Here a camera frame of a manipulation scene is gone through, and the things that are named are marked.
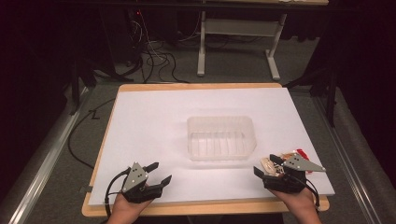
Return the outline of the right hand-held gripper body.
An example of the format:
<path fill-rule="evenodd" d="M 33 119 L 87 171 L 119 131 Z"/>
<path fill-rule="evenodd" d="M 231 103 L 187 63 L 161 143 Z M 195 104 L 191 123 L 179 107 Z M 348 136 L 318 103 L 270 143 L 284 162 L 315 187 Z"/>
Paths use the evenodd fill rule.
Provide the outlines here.
<path fill-rule="evenodd" d="M 299 193 L 303 189 L 309 189 L 317 193 L 316 187 L 307 179 L 306 171 L 326 172 L 326 169 L 312 161 L 305 160 L 299 154 L 295 154 L 281 165 L 284 174 L 271 176 L 264 173 L 262 179 L 266 189 L 273 189 L 285 193 Z"/>

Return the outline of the orange and white snack packet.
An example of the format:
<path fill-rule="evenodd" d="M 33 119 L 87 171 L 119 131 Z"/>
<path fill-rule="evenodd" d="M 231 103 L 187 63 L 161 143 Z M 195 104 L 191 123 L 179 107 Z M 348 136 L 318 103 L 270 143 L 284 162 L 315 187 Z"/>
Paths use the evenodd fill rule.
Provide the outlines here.
<path fill-rule="evenodd" d="M 295 154 L 298 154 L 296 151 L 288 152 L 288 153 L 281 153 L 280 158 L 283 161 L 288 160 L 290 157 L 294 156 Z"/>

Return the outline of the black stand legs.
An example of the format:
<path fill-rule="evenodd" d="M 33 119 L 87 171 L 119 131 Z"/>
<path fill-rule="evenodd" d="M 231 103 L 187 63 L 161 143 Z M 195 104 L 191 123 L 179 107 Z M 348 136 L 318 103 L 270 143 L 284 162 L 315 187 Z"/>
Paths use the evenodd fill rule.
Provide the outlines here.
<path fill-rule="evenodd" d="M 95 61 L 77 57 L 71 67 L 71 92 L 73 109 L 72 115 L 78 112 L 82 106 L 82 91 L 80 90 L 79 82 L 82 81 L 87 88 L 94 88 L 96 86 L 96 70 L 100 71 L 105 77 L 113 78 L 117 81 L 133 82 L 132 78 L 128 78 L 134 72 L 134 69 L 127 70 L 125 73 L 119 74 L 115 70 L 107 69 Z"/>
<path fill-rule="evenodd" d="M 292 89 L 311 83 L 310 94 L 315 97 L 326 97 L 325 118 L 329 124 L 334 126 L 334 107 L 336 93 L 337 75 L 330 68 L 320 68 L 284 85 L 284 88 Z"/>

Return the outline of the clear plastic container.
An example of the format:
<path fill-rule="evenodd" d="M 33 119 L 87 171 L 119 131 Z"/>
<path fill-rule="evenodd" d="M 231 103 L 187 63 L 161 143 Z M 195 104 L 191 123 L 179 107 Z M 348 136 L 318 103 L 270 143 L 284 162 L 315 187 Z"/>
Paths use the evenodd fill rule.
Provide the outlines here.
<path fill-rule="evenodd" d="M 246 116 L 191 117 L 187 126 L 192 161 L 242 161 L 257 146 L 252 119 Z"/>

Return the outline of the clear packet with brown snack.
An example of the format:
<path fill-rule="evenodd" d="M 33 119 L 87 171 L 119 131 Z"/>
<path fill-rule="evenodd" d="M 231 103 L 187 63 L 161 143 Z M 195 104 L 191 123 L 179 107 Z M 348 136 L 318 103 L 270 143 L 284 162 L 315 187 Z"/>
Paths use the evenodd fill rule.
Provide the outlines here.
<path fill-rule="evenodd" d="M 284 174 L 283 167 L 271 161 L 269 158 L 261 158 L 262 168 L 267 175 L 280 176 Z"/>

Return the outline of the white board sheet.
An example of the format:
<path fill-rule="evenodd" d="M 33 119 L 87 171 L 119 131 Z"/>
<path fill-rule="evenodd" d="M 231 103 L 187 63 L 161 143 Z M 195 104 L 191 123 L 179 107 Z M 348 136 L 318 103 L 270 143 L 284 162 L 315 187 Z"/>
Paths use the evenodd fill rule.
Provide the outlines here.
<path fill-rule="evenodd" d="M 188 153 L 187 120 L 198 116 L 247 116 L 257 146 L 243 161 L 192 161 Z M 270 154 L 301 148 L 314 163 L 318 154 L 288 90 L 248 88 L 118 93 L 107 125 L 94 180 L 91 205 L 103 203 L 107 189 L 119 190 L 114 177 L 139 162 L 159 167 L 148 176 L 157 184 L 169 175 L 160 203 L 263 199 L 270 192 L 253 167 Z"/>

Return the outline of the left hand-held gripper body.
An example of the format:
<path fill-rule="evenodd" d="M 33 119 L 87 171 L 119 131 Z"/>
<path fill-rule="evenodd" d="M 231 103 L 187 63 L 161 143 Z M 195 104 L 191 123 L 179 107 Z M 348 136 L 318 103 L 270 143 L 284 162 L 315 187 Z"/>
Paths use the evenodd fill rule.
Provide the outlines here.
<path fill-rule="evenodd" d="M 162 196 L 161 184 L 147 186 L 149 173 L 146 173 L 143 167 L 135 162 L 121 187 L 121 194 L 129 203 L 143 203 Z"/>

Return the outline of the grey metal floor rail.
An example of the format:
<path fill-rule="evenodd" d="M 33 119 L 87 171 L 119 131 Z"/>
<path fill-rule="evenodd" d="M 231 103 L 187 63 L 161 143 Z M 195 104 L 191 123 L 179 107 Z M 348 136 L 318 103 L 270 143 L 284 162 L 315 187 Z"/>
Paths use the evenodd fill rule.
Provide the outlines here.
<path fill-rule="evenodd" d="M 79 93 L 80 103 L 72 100 L 49 130 L 49 133 L 27 162 L 17 181 L 0 203 L 0 224 L 24 224 L 50 179 L 50 175 L 66 144 L 68 135 L 76 124 L 80 109 L 92 93 L 84 87 Z"/>
<path fill-rule="evenodd" d="M 353 164 L 347 155 L 346 149 L 337 131 L 330 124 L 326 117 L 325 106 L 317 97 L 314 97 L 312 101 L 315 105 L 315 108 L 319 112 L 328 132 L 330 133 L 333 143 L 335 144 L 335 153 L 338 160 L 341 162 L 341 167 L 346 176 L 348 185 L 351 187 L 354 197 L 357 200 L 361 211 L 363 212 L 364 218 L 368 224 L 382 224 L 382 221 L 380 220 L 378 213 L 375 211 L 373 203 L 367 193 L 366 187 L 364 187 L 361 179 L 358 176 L 358 173 L 353 167 Z"/>

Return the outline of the white metal desk frame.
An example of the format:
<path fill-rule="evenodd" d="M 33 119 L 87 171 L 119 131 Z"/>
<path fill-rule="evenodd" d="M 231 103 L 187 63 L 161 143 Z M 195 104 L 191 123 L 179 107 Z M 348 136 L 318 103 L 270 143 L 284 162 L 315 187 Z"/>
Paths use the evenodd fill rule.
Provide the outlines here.
<path fill-rule="evenodd" d="M 205 75 L 205 37 L 207 35 L 244 35 L 256 37 L 272 37 L 271 48 L 267 49 L 267 60 L 270 74 L 275 81 L 280 80 L 276 66 L 275 52 L 283 32 L 287 15 L 282 14 L 277 21 L 246 21 L 232 19 L 208 19 L 205 12 L 201 13 L 200 47 L 198 52 L 197 76 Z"/>

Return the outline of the person's left hand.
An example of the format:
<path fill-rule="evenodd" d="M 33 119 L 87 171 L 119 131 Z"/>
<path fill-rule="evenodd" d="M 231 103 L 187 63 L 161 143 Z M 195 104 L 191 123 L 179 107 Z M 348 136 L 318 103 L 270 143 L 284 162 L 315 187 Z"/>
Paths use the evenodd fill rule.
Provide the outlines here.
<path fill-rule="evenodd" d="M 119 194 L 106 224 L 133 224 L 151 203 L 152 201 L 129 203 L 122 194 Z"/>

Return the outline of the person's right hand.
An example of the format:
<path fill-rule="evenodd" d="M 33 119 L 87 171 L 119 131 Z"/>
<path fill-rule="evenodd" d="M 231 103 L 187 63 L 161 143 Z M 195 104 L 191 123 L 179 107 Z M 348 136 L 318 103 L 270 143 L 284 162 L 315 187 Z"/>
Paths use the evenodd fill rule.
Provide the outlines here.
<path fill-rule="evenodd" d="M 293 194 L 273 189 L 270 189 L 270 192 L 287 206 L 299 224 L 322 224 L 314 204 L 313 193 L 309 189 Z"/>

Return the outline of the red snack packet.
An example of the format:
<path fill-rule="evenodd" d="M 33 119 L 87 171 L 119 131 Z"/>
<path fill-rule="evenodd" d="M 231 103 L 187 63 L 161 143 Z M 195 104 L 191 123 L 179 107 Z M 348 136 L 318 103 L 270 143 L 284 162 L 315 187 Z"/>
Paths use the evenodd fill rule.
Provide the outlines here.
<path fill-rule="evenodd" d="M 298 148 L 298 149 L 296 149 L 296 151 L 297 151 L 297 153 L 300 155 L 300 156 L 302 156 L 305 160 L 307 160 L 307 161 L 310 161 L 309 160 L 309 157 L 307 156 L 307 154 L 301 149 L 301 148 Z M 312 171 L 306 171 L 308 174 L 312 174 L 313 172 Z"/>

